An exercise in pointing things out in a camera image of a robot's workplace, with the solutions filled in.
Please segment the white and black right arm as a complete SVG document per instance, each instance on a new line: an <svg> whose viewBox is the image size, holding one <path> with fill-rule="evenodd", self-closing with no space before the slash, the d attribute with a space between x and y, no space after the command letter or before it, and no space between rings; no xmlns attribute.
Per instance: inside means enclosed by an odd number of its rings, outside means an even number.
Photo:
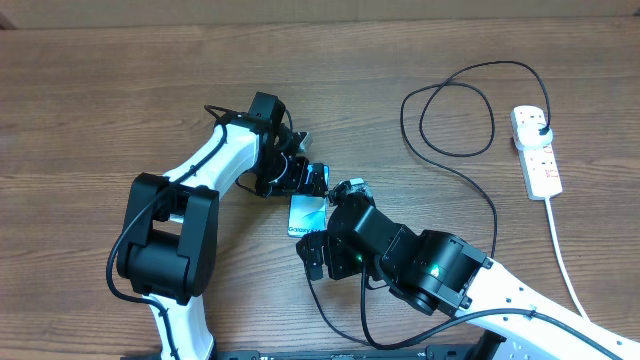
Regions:
<svg viewBox="0 0 640 360"><path fill-rule="evenodd" d="M416 234L361 194L339 200L326 230L297 243L310 280L358 275L382 281L417 311L446 322L393 349L410 347L469 323L500 339L494 354L510 359L636 359L639 344L546 298L497 260L451 233Z"/></svg>

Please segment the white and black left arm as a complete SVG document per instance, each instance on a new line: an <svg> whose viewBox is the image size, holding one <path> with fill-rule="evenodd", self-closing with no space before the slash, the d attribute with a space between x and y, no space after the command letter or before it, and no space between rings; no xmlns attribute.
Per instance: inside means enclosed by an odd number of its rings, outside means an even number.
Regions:
<svg viewBox="0 0 640 360"><path fill-rule="evenodd" d="M307 132L283 122L275 95L258 92L246 112L208 105L209 140L180 166L162 175L139 174L131 184L123 228L105 269L118 299L148 306L161 338L160 359L213 359L203 294L212 278L220 201L244 174L255 177L261 198L328 191L322 164L304 153Z"/></svg>

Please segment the black Samsung smartphone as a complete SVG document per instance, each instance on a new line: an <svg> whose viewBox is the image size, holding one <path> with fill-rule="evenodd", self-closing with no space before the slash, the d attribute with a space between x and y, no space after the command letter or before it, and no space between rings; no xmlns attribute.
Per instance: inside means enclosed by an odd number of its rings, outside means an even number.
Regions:
<svg viewBox="0 0 640 360"><path fill-rule="evenodd" d="M292 180L290 210L287 233L290 237L301 238L304 235L326 229L327 199L302 194L302 178L307 165Z"/></svg>

